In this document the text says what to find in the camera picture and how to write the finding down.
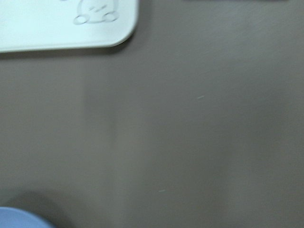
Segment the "cream rabbit tray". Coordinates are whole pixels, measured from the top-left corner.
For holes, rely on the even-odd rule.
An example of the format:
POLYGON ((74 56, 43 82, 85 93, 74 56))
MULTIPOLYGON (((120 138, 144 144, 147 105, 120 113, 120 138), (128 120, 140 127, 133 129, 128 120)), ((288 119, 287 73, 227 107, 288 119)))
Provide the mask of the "cream rabbit tray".
POLYGON ((137 0, 2 0, 2 53, 107 48, 135 30, 137 0))

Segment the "blue plastic bowl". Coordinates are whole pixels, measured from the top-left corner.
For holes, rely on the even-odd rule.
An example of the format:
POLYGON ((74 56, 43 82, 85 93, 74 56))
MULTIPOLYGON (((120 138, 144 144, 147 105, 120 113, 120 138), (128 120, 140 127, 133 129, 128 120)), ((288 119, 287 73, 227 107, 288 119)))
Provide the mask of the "blue plastic bowl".
POLYGON ((28 212, 26 210, 1 207, 0 208, 1 228, 55 228, 51 222, 45 218, 28 212))

